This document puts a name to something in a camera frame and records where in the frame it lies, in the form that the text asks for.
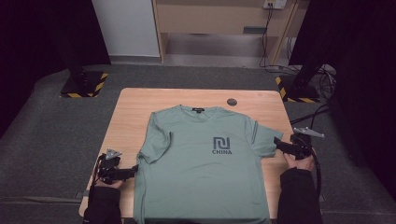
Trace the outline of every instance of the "floor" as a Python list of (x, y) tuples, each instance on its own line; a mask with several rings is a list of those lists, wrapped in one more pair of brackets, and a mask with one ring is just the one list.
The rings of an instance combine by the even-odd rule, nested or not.
[[(276, 65), (288, 66), (288, 39)], [(189, 35), (171, 34), (163, 63), (158, 59), (117, 58), (113, 63), (161, 64), (169, 66), (260, 68), (263, 46), (260, 35)]]

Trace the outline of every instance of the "green t-shirt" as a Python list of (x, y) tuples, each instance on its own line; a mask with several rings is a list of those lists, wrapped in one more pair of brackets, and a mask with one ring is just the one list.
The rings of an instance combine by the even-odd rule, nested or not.
[(262, 157), (282, 133), (221, 107), (151, 114), (137, 156), (137, 223), (268, 223)]

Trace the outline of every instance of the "cabinet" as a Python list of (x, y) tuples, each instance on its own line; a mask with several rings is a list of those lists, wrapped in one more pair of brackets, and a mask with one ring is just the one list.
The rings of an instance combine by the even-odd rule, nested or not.
[(159, 57), (150, 1), (92, 0), (110, 57)]
[[(262, 8), (263, 2), (152, 0), (162, 61), (171, 34), (245, 35), (245, 27), (265, 27), (269, 9)], [(297, 36), (308, 4), (308, 0), (289, 0), (284, 9), (274, 9), (267, 30), (271, 64), (276, 62), (284, 38)]]

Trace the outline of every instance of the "black cable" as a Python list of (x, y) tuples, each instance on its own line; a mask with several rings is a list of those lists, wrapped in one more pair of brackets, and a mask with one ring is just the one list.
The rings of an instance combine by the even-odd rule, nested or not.
[(93, 168), (93, 173), (92, 173), (92, 182), (91, 182), (91, 186), (90, 186), (90, 194), (88, 196), (88, 204), (91, 204), (92, 199), (93, 199), (93, 194), (94, 194), (94, 187), (96, 185), (96, 182), (98, 181), (98, 178), (96, 178), (97, 176), (97, 171), (98, 171), (98, 166), (99, 166), (99, 161), (105, 156), (105, 154), (102, 154), (101, 156), (98, 157), (95, 167)]
[(303, 121), (303, 120), (310, 119), (310, 118), (314, 117), (315, 115), (319, 115), (319, 114), (325, 113), (325, 112), (327, 112), (327, 111), (329, 111), (329, 109), (324, 109), (324, 110), (318, 111), (316, 114), (310, 114), (310, 115), (306, 115), (306, 116), (304, 116), (304, 117), (301, 117), (301, 118), (299, 118), (299, 119), (291, 120), (291, 121), (290, 121), (290, 124), (292, 125), (292, 124), (299, 123), (299, 122), (301, 122), (301, 121)]
[(327, 74), (329, 74), (329, 75), (331, 75), (332, 77), (335, 78), (335, 74), (329, 72), (329, 70), (326, 69), (326, 64), (323, 65), (322, 69), (323, 69), (323, 71), (325, 71)]
[(317, 88), (317, 91), (320, 92), (321, 97), (325, 99), (331, 98), (334, 94), (334, 89), (335, 80), (332, 80), (331, 76), (323, 74), (319, 79), (319, 88)]
[(318, 157), (317, 157), (317, 154), (315, 153), (315, 151), (314, 151), (314, 149), (312, 148), (312, 145), (311, 145), (311, 141), (309, 140), (309, 143), (307, 144), (303, 139), (301, 139), (300, 137), (298, 137), (298, 136), (296, 136), (296, 135), (294, 135), (294, 137), (293, 137), (293, 139), (294, 140), (299, 140), (300, 141), (300, 143), (302, 144), (302, 145), (304, 145), (304, 147), (306, 147), (306, 148), (309, 148), (309, 151), (311, 152), (311, 155), (312, 155), (312, 157), (314, 158), (314, 163), (315, 163), (315, 167), (316, 167), (316, 170), (317, 170), (317, 194), (318, 194), (318, 197), (320, 197), (320, 192), (321, 192), (321, 171), (320, 171), (320, 164), (319, 164), (319, 161), (318, 161)]
[(270, 23), (270, 21), (271, 21), (271, 18), (272, 18), (273, 12), (274, 12), (274, 6), (273, 6), (273, 4), (270, 3), (269, 6), (270, 6), (270, 8), (269, 8), (269, 11), (268, 11), (267, 23), (266, 23), (266, 25), (265, 25), (265, 33), (262, 34), (262, 51), (263, 51), (263, 54), (262, 54), (262, 59), (260, 60), (259, 66), (260, 66), (260, 67), (263, 67), (264, 70), (265, 70), (266, 72), (268, 72), (268, 73), (280, 73), (280, 74), (286, 74), (286, 75), (295, 75), (295, 74), (291, 74), (291, 73), (287, 73), (287, 72), (272, 72), (272, 71), (267, 70), (268, 67), (278, 67), (278, 68), (281, 67), (281, 68), (289, 69), (291, 72), (296, 73), (295, 70), (293, 70), (293, 69), (291, 69), (291, 68), (289, 68), (289, 67), (287, 67), (287, 66), (281, 66), (281, 65), (266, 65), (266, 62), (265, 62), (265, 54), (267, 53), (267, 45), (268, 45), (268, 34), (267, 34), (267, 32), (268, 32), (268, 25), (269, 25), (269, 23)]
[(321, 105), (321, 106), (315, 111), (314, 116), (312, 117), (311, 125), (309, 126), (309, 129), (311, 129), (311, 130), (313, 129), (313, 127), (314, 127), (315, 116), (318, 114), (319, 110), (320, 110), (321, 108), (325, 107), (325, 106), (328, 106), (328, 105), (327, 105), (327, 104), (326, 104), (326, 105)]

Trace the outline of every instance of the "white wall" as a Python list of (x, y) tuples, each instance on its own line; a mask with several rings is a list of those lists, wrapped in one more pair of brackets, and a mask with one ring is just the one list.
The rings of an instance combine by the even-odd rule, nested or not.
[(160, 57), (150, 0), (92, 0), (110, 56)]

